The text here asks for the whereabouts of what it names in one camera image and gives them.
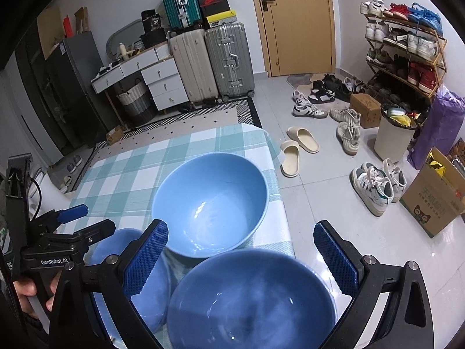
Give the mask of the person's left hand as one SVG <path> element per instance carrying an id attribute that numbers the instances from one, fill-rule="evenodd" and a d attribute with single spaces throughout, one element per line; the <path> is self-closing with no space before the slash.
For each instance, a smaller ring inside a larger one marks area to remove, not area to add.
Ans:
<path id="1" fill-rule="evenodd" d="M 46 303 L 46 307 L 49 311 L 52 311 L 53 309 L 54 295 L 57 291 L 58 282 L 60 280 L 61 274 L 62 272 L 58 272 L 54 276 L 53 280 L 51 280 L 50 289 L 52 292 L 52 297 L 49 298 L 49 300 Z M 29 299 L 32 297 L 36 297 L 37 294 L 35 283 L 29 278 L 22 278 L 14 281 L 13 286 L 15 287 L 15 290 L 17 292 L 17 296 L 21 304 L 21 310 L 23 310 L 23 312 L 25 312 L 26 314 L 30 315 L 32 318 L 38 319 L 37 314 L 34 312 L 34 309 L 31 306 L 31 303 L 29 302 Z"/>

